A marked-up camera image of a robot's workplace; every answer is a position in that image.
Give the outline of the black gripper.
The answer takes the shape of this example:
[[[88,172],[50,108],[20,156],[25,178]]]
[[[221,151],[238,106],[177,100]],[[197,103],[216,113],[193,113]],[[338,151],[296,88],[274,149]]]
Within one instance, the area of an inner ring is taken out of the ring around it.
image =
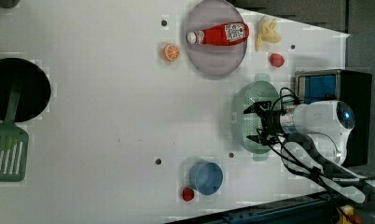
[[[261,119],[259,135],[248,135],[247,138],[258,144],[270,146],[276,144],[276,138],[283,133],[280,123],[280,110],[271,109],[271,101],[259,102],[258,105],[250,105],[244,114],[258,113]]]

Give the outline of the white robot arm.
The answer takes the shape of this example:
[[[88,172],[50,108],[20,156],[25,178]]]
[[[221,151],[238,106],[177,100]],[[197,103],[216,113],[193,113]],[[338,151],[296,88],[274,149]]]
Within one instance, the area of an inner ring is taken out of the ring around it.
[[[248,106],[261,126],[247,138],[276,152],[286,170],[326,190],[335,204],[346,202],[375,218],[375,176],[358,175],[342,164],[354,129],[354,112],[344,102],[322,101],[276,109],[271,101]]]

